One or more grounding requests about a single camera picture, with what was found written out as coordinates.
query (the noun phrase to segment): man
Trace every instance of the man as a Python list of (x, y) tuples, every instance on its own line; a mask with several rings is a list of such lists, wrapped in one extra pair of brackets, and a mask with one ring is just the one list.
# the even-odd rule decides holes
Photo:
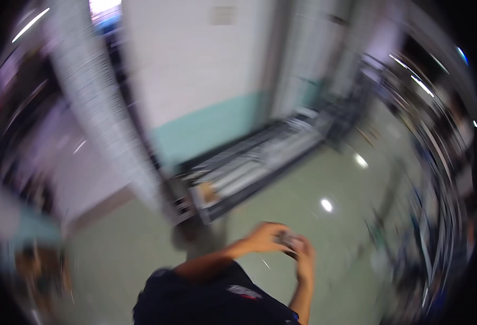
[(251, 252), (287, 252), (275, 237), (289, 228), (260, 224), (249, 236), (173, 270), (156, 270), (134, 307), (134, 323), (301, 324), (309, 321), (314, 285), (314, 249), (304, 236), (293, 242), (298, 285), (286, 307), (252, 283), (233, 260)]

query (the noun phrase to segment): hand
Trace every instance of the hand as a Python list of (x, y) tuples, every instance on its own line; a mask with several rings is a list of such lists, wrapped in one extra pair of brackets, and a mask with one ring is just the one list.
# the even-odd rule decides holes
[(249, 236), (242, 239), (242, 242), (249, 252), (286, 252), (290, 250), (288, 247), (274, 242), (275, 237), (283, 231), (289, 231), (289, 227), (279, 223), (263, 222)]
[(294, 243), (295, 252), (298, 253), (296, 277), (298, 282), (304, 282), (310, 286), (314, 284), (314, 247), (306, 237), (299, 235)]

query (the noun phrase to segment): tiled floor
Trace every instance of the tiled floor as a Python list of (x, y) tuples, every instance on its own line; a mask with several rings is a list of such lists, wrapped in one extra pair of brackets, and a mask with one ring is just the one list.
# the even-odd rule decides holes
[[(311, 324), (377, 324), (388, 308), (388, 270), (376, 263), (365, 221), (388, 214), (390, 242), (396, 225), (407, 225), (411, 181), (421, 176), (410, 135), (381, 103), (372, 107), (372, 147), (359, 133), (342, 153), (322, 148), (263, 191), (204, 229), (189, 252), (160, 215), (131, 200), (68, 242), (73, 298), (56, 300), (65, 324), (131, 324), (131, 310), (153, 270), (175, 266), (194, 255), (246, 235), (262, 220), (289, 225), (317, 251)], [(353, 158), (358, 153), (367, 168)], [(396, 158), (404, 161), (404, 167)], [(322, 200), (329, 200), (327, 212)], [(359, 247), (367, 247), (358, 256)], [(283, 303), (296, 284), (294, 261), (284, 254), (250, 254), (238, 260), (252, 280)]]

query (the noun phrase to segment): black t-shirt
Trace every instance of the black t-shirt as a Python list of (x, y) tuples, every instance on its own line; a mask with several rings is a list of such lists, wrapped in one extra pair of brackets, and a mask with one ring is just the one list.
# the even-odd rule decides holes
[(236, 262), (201, 285), (159, 269), (146, 281), (133, 313), (136, 325), (298, 324), (298, 314), (254, 285)]

